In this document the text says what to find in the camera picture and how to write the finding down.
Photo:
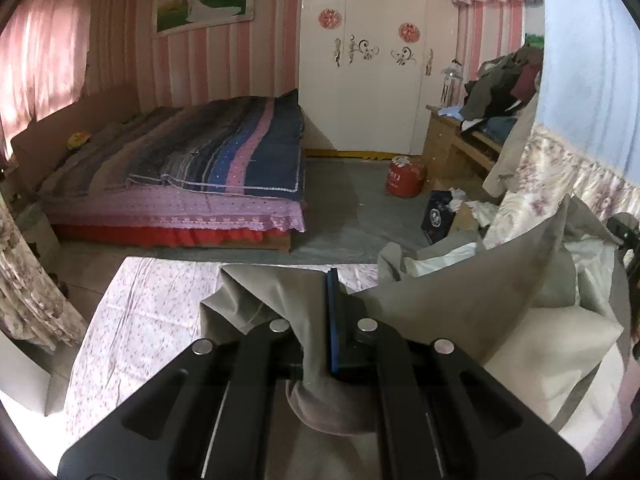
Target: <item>wardrobe door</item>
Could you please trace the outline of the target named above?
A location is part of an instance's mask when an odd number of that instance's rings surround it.
[[[427,0],[346,0],[340,128],[332,138],[338,150],[409,153],[424,70],[426,6]]]
[[[420,102],[411,143],[413,155],[422,153],[431,115],[426,106],[440,106],[444,85],[442,70],[455,58],[458,44],[458,8],[451,0],[427,0],[426,16]]]
[[[341,131],[337,111],[344,98],[341,70],[347,63],[342,55],[344,7],[345,0],[302,0],[298,87],[306,148],[339,149],[334,140]]]

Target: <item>red bed skirt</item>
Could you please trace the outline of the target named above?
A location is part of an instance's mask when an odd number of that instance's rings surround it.
[[[139,247],[202,247],[223,242],[261,242],[267,237],[286,236],[278,229],[173,229],[168,227],[107,227],[94,225],[53,225],[59,238],[73,238],[103,244]]]

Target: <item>silver screw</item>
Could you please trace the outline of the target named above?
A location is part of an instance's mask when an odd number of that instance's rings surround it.
[[[448,339],[438,339],[433,344],[433,347],[435,348],[438,354],[450,354],[456,348],[455,345]]]
[[[363,332],[373,332],[378,328],[378,322],[370,317],[363,317],[358,322],[358,328]]]
[[[274,319],[269,323],[272,332],[286,332],[290,327],[289,321],[286,319]]]
[[[213,343],[208,339],[198,339],[193,345],[191,345],[191,350],[193,350],[193,353],[197,355],[208,354],[213,350]]]

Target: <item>yellow wardrobe base trim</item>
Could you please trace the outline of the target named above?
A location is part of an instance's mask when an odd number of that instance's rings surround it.
[[[345,158],[369,158],[372,160],[389,160],[396,155],[402,155],[402,153],[389,153],[389,152],[341,152],[339,150],[316,150],[315,148],[307,148],[305,150],[306,156],[340,156]]]

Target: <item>picture frame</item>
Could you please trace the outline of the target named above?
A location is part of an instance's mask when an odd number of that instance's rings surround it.
[[[154,0],[152,6],[152,30],[156,38],[253,18],[254,0]]]

